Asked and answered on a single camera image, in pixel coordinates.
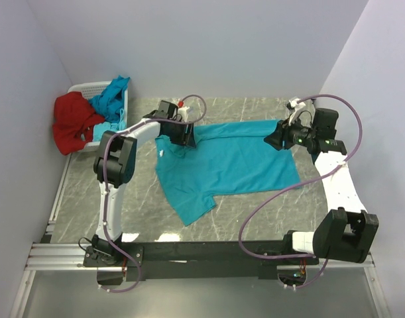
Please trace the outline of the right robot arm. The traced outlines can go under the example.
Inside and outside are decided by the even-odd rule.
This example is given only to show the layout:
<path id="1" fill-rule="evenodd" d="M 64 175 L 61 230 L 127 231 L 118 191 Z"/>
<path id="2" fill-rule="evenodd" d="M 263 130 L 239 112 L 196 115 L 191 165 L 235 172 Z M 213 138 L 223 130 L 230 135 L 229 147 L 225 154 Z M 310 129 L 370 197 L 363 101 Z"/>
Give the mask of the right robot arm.
<path id="1" fill-rule="evenodd" d="M 337 140 L 339 114 L 316 109 L 310 126 L 290 116 L 278 121 L 264 141 L 276 150 L 303 146 L 312 157 L 327 201 L 328 213 L 314 232 L 292 231 L 292 241 L 281 248 L 281 257 L 296 264 L 305 254 L 346 262 L 362 263 L 367 258 L 378 230 L 378 217 L 367 213 L 350 175 L 344 142 Z"/>

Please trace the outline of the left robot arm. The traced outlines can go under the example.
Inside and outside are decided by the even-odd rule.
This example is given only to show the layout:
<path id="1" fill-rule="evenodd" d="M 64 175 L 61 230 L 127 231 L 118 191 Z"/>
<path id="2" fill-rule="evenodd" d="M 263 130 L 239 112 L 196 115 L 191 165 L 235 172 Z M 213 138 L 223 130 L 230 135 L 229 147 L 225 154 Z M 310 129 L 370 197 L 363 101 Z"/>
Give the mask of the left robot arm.
<path id="1" fill-rule="evenodd" d="M 172 144 L 184 148 L 196 147 L 194 123 L 188 120 L 190 108 L 184 101 L 175 104 L 162 100 L 157 109 L 137 124 L 103 134 L 93 163 L 101 194 L 99 221 L 95 234 L 88 240 L 85 267 L 131 263 L 121 246 L 121 213 L 126 186 L 135 172 L 137 150 L 159 136 L 167 136 Z"/>

